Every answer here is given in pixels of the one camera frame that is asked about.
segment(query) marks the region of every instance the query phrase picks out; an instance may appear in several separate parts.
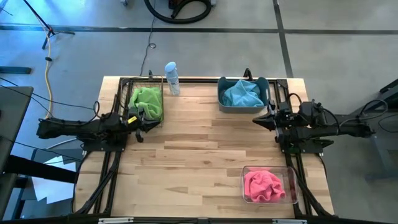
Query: gray floor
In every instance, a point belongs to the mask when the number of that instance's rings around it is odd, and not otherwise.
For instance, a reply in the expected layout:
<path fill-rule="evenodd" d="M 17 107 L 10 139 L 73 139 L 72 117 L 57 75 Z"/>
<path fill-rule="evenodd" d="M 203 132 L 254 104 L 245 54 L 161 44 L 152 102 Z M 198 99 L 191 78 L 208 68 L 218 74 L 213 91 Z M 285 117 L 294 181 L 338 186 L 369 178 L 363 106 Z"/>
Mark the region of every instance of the gray floor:
<path fill-rule="evenodd" d="M 152 16 L 142 1 L 31 0 L 50 24 L 60 26 L 149 27 Z M 277 28 L 271 0 L 217 0 L 209 17 L 182 27 Z M 281 0 L 286 29 L 398 29 L 395 0 Z M 0 12 L 1 23 L 37 24 L 20 0 L 8 0 Z M 166 0 L 157 9 L 169 14 Z M 192 3 L 182 16 L 203 9 Z M 155 27 L 181 27 L 156 21 Z M 78 32 L 52 38 L 50 81 L 54 100 L 91 106 L 97 99 L 104 75 L 137 75 L 149 33 Z M 0 64 L 32 67 L 31 75 L 2 75 L 18 85 L 30 85 L 47 96 L 44 82 L 43 32 L 0 31 Z M 335 113 L 349 113 L 376 96 L 397 78 L 398 35 L 287 35 L 295 78 L 304 78 L 310 98 Z M 246 67 L 255 76 L 286 77 L 278 34 L 154 33 L 155 49 L 149 49 L 144 71 L 163 74 L 174 60 L 184 76 L 240 77 Z M 92 112 L 55 105 L 54 115 L 65 119 L 88 119 Z M 32 102 L 17 140 L 48 147 L 61 139 L 40 140 L 37 119 L 45 111 Z M 367 139 L 333 138 L 325 152 L 328 183 L 337 215 L 345 218 L 398 222 L 398 182 L 368 183 L 364 175 L 377 172 L 381 164 Z M 13 153 L 31 156 L 26 147 Z M 31 211 L 24 211 L 27 217 Z M 48 213 L 40 211 L 40 216 Z"/>

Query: water bottle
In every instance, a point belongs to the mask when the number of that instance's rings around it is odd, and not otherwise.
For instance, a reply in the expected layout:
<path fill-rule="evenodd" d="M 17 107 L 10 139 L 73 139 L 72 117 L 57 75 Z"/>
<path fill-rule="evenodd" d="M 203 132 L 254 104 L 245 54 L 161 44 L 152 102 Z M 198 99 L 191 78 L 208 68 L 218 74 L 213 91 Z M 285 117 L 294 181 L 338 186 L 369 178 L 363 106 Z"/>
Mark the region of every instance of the water bottle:
<path fill-rule="evenodd" d="M 180 94 L 180 83 L 178 82 L 177 65 L 175 62 L 169 62 L 164 67 L 167 83 L 169 83 L 170 92 L 172 95 Z"/>

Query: gray bin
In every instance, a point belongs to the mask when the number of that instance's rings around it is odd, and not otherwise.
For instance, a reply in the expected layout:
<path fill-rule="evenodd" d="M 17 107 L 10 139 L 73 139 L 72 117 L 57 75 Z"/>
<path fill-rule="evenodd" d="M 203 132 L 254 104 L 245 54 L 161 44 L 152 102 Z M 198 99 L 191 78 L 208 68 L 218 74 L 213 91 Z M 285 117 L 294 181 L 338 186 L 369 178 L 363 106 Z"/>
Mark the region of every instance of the gray bin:
<path fill-rule="evenodd" d="M 271 97 L 269 92 L 269 84 L 267 79 L 258 78 L 256 81 L 250 81 L 251 83 L 257 84 L 260 88 L 260 100 L 264 103 L 264 106 L 225 106 L 223 105 L 223 96 L 227 89 L 235 86 L 238 80 L 227 80 L 225 77 L 221 77 L 218 80 L 217 90 L 218 90 L 218 105 L 220 111 L 224 113 L 258 113 L 262 111 L 267 105 Z"/>

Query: bottle cap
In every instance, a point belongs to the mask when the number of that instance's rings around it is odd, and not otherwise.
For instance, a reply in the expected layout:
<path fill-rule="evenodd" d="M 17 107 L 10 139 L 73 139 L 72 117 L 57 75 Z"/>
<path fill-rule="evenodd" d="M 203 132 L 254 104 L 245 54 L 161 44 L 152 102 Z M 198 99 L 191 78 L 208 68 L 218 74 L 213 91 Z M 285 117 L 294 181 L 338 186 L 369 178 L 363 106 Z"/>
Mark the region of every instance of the bottle cap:
<path fill-rule="evenodd" d="M 171 72 L 172 70 L 174 70 L 176 66 L 177 66 L 177 65 L 175 64 L 175 62 L 169 62 L 169 63 L 166 65 L 166 67 L 164 67 L 164 71 L 165 71 L 166 73 L 169 73 L 169 72 Z"/>

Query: yellow cable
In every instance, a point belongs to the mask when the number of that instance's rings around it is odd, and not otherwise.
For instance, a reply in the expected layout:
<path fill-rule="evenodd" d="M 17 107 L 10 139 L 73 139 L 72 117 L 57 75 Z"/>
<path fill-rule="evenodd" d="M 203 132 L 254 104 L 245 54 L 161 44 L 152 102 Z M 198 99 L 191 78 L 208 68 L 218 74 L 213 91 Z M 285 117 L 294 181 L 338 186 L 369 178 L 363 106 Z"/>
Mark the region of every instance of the yellow cable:
<path fill-rule="evenodd" d="M 45 26 L 43 25 L 42 21 L 40 21 L 40 19 L 36 16 L 36 19 L 39 21 L 40 25 L 43 28 L 45 37 L 47 38 L 47 43 L 49 43 L 49 54 L 47 55 L 47 57 L 50 58 L 51 56 L 51 43 L 50 43 L 50 37 L 47 34 L 47 31 L 45 30 Z M 47 115 L 45 115 L 45 119 L 49 118 L 50 113 L 52 112 L 52 91 L 51 91 L 51 86 L 50 86 L 50 82 L 49 82 L 49 61 L 47 61 L 45 63 L 45 71 L 44 71 L 44 79 L 45 79 L 45 84 L 47 85 L 47 90 L 49 91 L 49 113 L 47 112 Z"/>

